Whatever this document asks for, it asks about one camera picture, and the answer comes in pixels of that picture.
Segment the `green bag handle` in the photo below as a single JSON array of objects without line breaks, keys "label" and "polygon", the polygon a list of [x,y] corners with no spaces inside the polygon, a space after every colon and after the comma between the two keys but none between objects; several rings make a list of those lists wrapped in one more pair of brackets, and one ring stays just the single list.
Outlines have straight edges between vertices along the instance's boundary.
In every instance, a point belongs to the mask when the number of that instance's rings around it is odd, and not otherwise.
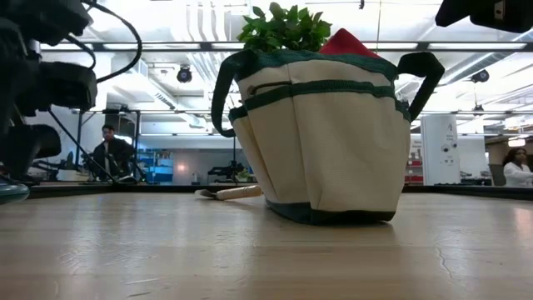
[{"label": "green bag handle", "polygon": [[422,109],[430,99],[431,94],[444,74],[444,67],[430,52],[409,53],[400,58],[398,63],[398,73],[407,73],[423,78],[424,82],[418,89],[415,99],[409,106],[411,121],[421,113]]},{"label": "green bag handle", "polygon": [[226,138],[235,137],[233,129],[222,129],[222,113],[226,104],[226,97],[237,72],[244,68],[245,63],[256,59],[257,55],[250,49],[232,54],[225,59],[218,72],[217,83],[213,91],[213,101],[211,105],[211,119],[217,131]]}]

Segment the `woman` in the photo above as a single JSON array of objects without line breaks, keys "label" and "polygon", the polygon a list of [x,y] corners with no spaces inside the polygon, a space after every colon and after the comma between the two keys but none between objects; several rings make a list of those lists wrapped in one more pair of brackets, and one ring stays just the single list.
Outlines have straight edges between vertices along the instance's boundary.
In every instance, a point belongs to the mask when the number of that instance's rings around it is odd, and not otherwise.
[{"label": "woman", "polygon": [[533,173],[527,167],[527,152],[523,148],[513,148],[503,161],[503,174],[506,176],[506,187],[533,187]]}]

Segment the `man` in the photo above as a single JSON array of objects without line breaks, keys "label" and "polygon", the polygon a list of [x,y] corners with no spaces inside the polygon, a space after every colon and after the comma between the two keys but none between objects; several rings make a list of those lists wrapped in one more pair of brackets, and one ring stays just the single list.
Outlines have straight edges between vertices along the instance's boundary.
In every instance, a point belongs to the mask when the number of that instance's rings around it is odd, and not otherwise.
[{"label": "man", "polygon": [[[131,172],[129,161],[135,149],[126,141],[115,138],[115,128],[111,125],[102,127],[102,136],[103,142],[94,148],[94,160],[113,176],[128,175]],[[108,179],[101,170],[98,174],[100,178]]]}]

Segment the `white lab coat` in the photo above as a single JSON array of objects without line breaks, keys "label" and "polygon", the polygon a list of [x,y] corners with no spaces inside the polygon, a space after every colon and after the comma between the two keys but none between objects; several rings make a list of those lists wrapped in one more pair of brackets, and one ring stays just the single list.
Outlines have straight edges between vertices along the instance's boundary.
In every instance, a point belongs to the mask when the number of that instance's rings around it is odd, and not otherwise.
[{"label": "white lab coat", "polygon": [[520,168],[509,162],[503,167],[503,174],[506,176],[506,187],[533,188],[533,172],[525,164]]}]

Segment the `black jacket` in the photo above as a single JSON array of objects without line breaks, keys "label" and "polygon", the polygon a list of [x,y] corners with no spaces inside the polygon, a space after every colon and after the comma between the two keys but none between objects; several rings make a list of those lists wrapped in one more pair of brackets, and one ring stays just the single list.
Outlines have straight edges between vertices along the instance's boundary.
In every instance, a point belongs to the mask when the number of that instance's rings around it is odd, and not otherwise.
[{"label": "black jacket", "polygon": [[[102,142],[100,145],[94,148],[93,152],[94,160],[103,168],[106,167],[106,148],[103,145],[104,143],[105,142]],[[132,147],[132,145],[119,138],[114,138],[109,141],[109,145],[107,146],[107,152],[113,155],[113,158],[115,159],[118,167],[120,168],[120,170],[116,170],[116,168],[112,164],[112,161],[110,161],[109,168],[111,169],[112,175],[117,175],[121,172],[129,172],[128,162],[130,161],[132,155],[135,152],[135,149]]]}]

